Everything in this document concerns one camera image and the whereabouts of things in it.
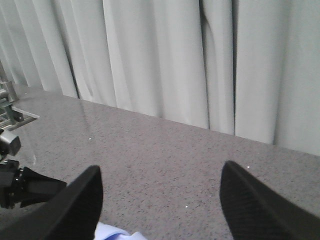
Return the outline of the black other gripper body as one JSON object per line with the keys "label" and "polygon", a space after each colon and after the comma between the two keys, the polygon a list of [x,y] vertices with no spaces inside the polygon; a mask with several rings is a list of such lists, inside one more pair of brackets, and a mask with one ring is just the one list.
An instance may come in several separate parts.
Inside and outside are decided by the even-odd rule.
{"label": "black other gripper body", "polygon": [[0,207],[4,209],[13,209],[20,203],[23,207],[21,193],[21,170],[19,161],[5,160],[0,164]]}

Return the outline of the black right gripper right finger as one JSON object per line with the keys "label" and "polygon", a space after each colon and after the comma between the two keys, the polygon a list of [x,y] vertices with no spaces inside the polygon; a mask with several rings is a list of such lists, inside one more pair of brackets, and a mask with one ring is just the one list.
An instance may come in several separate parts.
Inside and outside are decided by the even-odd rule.
{"label": "black right gripper right finger", "polygon": [[320,219],[277,194],[238,163],[221,171],[219,199],[235,240],[318,240]]}

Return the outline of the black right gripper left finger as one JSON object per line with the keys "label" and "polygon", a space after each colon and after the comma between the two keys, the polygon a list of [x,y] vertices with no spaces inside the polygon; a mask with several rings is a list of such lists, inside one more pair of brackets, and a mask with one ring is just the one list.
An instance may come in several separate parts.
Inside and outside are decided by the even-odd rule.
{"label": "black right gripper left finger", "polygon": [[103,206],[101,169],[88,167],[35,211],[1,230],[2,240],[92,240]]}

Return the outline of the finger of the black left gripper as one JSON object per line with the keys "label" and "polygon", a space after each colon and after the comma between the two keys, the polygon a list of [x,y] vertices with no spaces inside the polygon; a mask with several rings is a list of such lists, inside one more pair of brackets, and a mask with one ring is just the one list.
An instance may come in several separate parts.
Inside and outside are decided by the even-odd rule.
{"label": "finger of the black left gripper", "polygon": [[28,167],[21,170],[21,208],[47,202],[67,186],[62,180],[44,176]]}

